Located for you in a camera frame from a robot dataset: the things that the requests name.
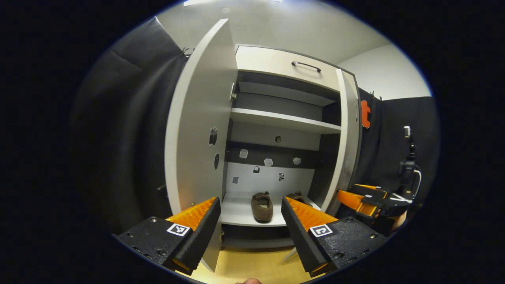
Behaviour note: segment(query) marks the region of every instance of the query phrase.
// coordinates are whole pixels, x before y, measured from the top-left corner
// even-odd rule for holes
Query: cabinet
[[[336,191],[347,189],[357,160],[359,112],[352,74],[296,53],[234,46],[228,19],[220,20],[179,77],[165,138],[173,214],[221,197],[222,214],[202,263],[214,270],[222,224],[256,227],[256,234],[285,229],[281,200],[297,190],[314,208],[335,214]],[[250,202],[264,191],[274,214],[258,223]]]

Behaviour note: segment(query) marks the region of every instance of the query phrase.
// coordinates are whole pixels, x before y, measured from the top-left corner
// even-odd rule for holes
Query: white shelf
[[[221,222],[223,224],[250,226],[250,227],[282,227],[286,225],[286,221],[282,217],[281,202],[283,196],[270,194],[270,200],[274,206],[272,220],[268,223],[258,223],[253,216],[251,207],[252,195],[239,195],[227,193],[221,202]],[[305,200],[310,202],[314,208],[321,210],[312,200],[305,197]]]
[[[317,134],[340,133],[341,127],[317,120],[278,114],[273,112],[232,108],[230,118],[234,122],[269,125]]]

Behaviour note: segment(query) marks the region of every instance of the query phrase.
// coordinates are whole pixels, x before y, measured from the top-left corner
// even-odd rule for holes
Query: drawer handle
[[[298,62],[298,61],[291,62],[291,65],[293,65],[293,66],[296,66],[296,64],[307,65],[307,66],[310,66],[312,68],[315,68],[317,70],[317,72],[321,72],[321,69],[317,68],[316,66],[312,66],[312,65],[309,65],[309,64],[306,64],[306,63],[302,63],[302,62]]]

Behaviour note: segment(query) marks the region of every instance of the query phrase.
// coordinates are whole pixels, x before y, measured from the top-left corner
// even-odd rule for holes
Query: brown slipper
[[[274,206],[268,192],[253,195],[251,207],[252,214],[257,221],[268,222],[272,220]]]
[[[294,199],[296,201],[302,202],[303,204],[306,204],[306,205],[309,205],[310,207],[312,207],[312,204],[310,204],[309,202],[305,201],[304,196],[301,195],[301,191],[297,191],[295,193],[290,193],[290,194],[286,195],[286,197],[289,197],[291,199]]]

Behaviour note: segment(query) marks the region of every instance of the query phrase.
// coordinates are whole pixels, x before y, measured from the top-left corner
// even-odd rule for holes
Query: wooden floor
[[[282,261],[291,249],[258,251],[227,248],[219,254],[216,273],[199,264],[189,277],[209,284],[242,283],[248,278],[256,278],[262,284],[301,283],[313,279],[304,271],[298,254],[286,262]]]

